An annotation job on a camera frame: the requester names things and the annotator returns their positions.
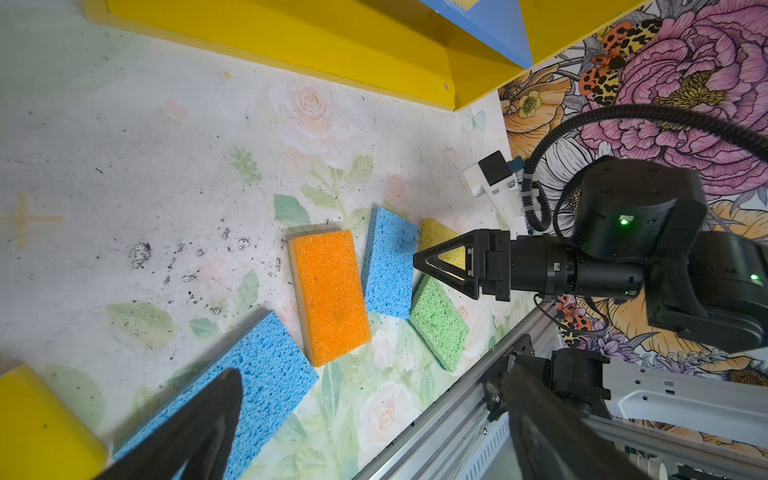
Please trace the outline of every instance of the green leaf print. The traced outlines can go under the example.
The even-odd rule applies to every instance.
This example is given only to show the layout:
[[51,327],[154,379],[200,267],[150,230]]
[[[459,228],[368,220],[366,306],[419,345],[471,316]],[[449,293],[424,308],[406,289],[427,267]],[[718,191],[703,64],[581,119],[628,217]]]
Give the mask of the green leaf print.
[[219,326],[207,318],[196,318],[190,320],[190,328],[195,336],[201,339],[209,339],[219,334]]
[[310,215],[296,197],[274,194],[273,201],[275,218],[286,227],[290,227],[292,230],[302,230],[298,227],[310,224]]
[[352,164],[347,180],[351,184],[356,184],[368,180],[373,172],[373,157],[370,155],[358,155]]
[[295,480],[301,478],[296,464],[296,455],[289,455],[275,465],[273,477],[277,480]]
[[174,376],[170,377],[165,386],[172,390],[178,390],[181,387],[188,384],[203,368],[208,366],[210,360],[198,360],[192,362],[184,368],[174,372]]
[[336,450],[336,459],[341,468],[342,480],[350,480],[357,473],[357,424],[352,409],[347,410],[344,423],[338,429],[333,439],[333,448]]
[[142,423],[149,415],[159,409],[167,399],[164,390],[153,392],[146,385],[139,385],[134,393],[134,401],[131,403],[131,414],[118,427],[114,437],[124,438],[136,425]]
[[79,369],[48,364],[42,378],[69,409],[95,431],[104,418],[106,403],[96,382]]
[[107,305],[112,325],[154,348],[176,336],[176,326],[168,312],[151,303],[112,303]]
[[302,185],[299,187],[301,193],[304,194],[310,202],[318,207],[336,208],[336,197],[320,190],[319,188],[311,187],[310,185]]
[[296,449],[296,467],[300,471],[308,468],[322,467],[326,464],[326,457],[309,445],[300,445]]
[[432,404],[432,400],[435,397],[435,375],[432,373],[432,369],[427,368],[424,370],[421,384],[419,397],[422,400],[422,405],[428,407]]
[[317,173],[317,170],[315,170],[315,168],[314,168],[314,167],[312,167],[312,171],[310,171],[310,175],[312,175],[312,177],[314,177],[314,178],[316,178],[317,180],[319,180],[319,182],[320,182],[321,184],[324,184],[324,183],[326,182],[326,179],[325,179],[325,178],[323,178],[323,177],[322,177],[320,174],[318,174],[318,173]]
[[404,218],[404,219],[408,220],[409,213],[408,213],[407,209],[405,209],[405,208],[399,209],[399,208],[395,207],[394,205],[392,205],[388,200],[384,200],[382,202],[382,207],[386,208],[387,210],[389,210],[393,214],[397,215],[398,217]]
[[243,316],[253,308],[253,305],[259,300],[259,274],[254,269],[248,271],[240,281],[235,293],[235,304],[237,305],[237,315]]
[[307,439],[306,430],[295,413],[291,413],[283,426],[275,433],[278,442],[303,442]]
[[352,235],[360,235],[368,232],[368,223],[371,220],[371,209],[356,208],[344,219],[344,228],[352,231]]
[[323,369],[323,385],[320,387],[320,400],[328,412],[328,420],[333,420],[339,408],[341,385],[344,383],[344,373],[336,362],[331,362]]
[[344,170],[341,170],[339,168],[330,168],[331,170],[331,179],[333,180],[333,183],[338,186],[339,180],[341,180],[344,177]]
[[248,186],[256,184],[261,181],[261,174],[256,162],[250,157],[250,152],[246,152],[245,149],[238,150],[234,148],[234,153],[231,156],[235,159],[232,162],[232,166],[235,167],[237,173],[245,180]]

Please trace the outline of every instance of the floral wallpaper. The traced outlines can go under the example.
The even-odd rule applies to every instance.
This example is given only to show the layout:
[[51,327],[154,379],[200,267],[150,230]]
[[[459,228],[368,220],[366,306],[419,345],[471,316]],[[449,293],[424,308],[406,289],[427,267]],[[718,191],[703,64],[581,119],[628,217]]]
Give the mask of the floral wallpaper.
[[[768,0],[656,0],[499,89],[512,156],[528,158],[563,120],[610,104],[675,105],[768,133],[766,40]],[[538,168],[550,202],[560,198],[576,172],[605,154],[698,170],[717,215],[705,228],[728,229],[761,243],[768,239],[768,165],[713,135],[674,124],[609,120],[572,132],[549,149]],[[564,233],[573,227],[574,207],[571,200],[561,215]],[[572,295],[559,299],[561,321],[606,329],[603,336],[562,330],[573,348],[651,369],[768,386],[765,358],[728,354],[649,327],[642,294],[631,302],[603,300],[596,306],[599,312]],[[768,456],[762,446],[637,421]]]

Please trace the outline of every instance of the sponge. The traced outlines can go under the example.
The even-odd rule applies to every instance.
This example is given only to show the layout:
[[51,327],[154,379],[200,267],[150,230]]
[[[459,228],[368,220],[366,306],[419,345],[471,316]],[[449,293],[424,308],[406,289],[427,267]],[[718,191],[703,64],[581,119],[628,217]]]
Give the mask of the sponge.
[[371,214],[361,275],[369,312],[410,317],[417,233],[416,225],[386,208]]
[[275,312],[262,317],[174,399],[139,425],[114,459],[124,457],[229,367],[240,370],[243,404],[224,478],[239,478],[318,379]]
[[371,341],[352,232],[288,242],[304,352],[322,366]]
[[442,368],[455,372],[469,327],[438,280],[425,275],[413,296],[411,324]]
[[0,477],[88,480],[107,448],[27,364],[0,376]]
[[[422,245],[421,250],[426,250],[440,243],[447,242],[452,238],[458,237],[458,233],[438,222],[434,218],[425,218],[422,222]],[[451,265],[456,265],[460,269],[465,266],[464,247],[455,248],[449,252],[440,253],[438,258]]]

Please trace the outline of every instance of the black robotic arm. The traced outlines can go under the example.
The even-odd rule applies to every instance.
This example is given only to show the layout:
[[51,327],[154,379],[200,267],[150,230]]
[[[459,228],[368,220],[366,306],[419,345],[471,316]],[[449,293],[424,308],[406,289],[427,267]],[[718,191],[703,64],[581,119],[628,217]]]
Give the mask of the black robotic arm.
[[[697,128],[768,159],[768,138],[681,108],[618,105],[580,114],[542,139],[523,173],[528,225],[544,231],[553,219],[557,236],[512,239],[504,230],[474,230],[417,253],[414,266],[474,299],[482,291],[509,301],[510,290],[525,290],[544,298],[572,293],[631,300],[645,288],[649,325],[727,352],[768,345],[766,248],[730,232],[701,231],[708,209],[695,170],[604,156],[568,182],[554,217],[540,193],[537,216],[531,185],[544,152],[569,131],[611,118]],[[500,155],[483,160],[486,166],[492,161],[504,162]],[[567,238],[558,213],[578,189]],[[465,248],[464,270],[438,258],[458,247]]]

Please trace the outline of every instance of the metal bracket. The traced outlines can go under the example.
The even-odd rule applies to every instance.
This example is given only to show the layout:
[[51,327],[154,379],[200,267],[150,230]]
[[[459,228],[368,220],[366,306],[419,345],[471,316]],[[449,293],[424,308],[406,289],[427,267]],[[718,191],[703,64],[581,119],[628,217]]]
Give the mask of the metal bracket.
[[533,357],[533,343],[531,336],[527,333],[520,335],[512,345],[502,354],[489,368],[482,377],[483,396],[485,397],[485,406],[488,407],[488,420],[494,422],[507,411],[504,396],[502,395],[502,378],[507,374],[515,364],[515,357],[526,355]]

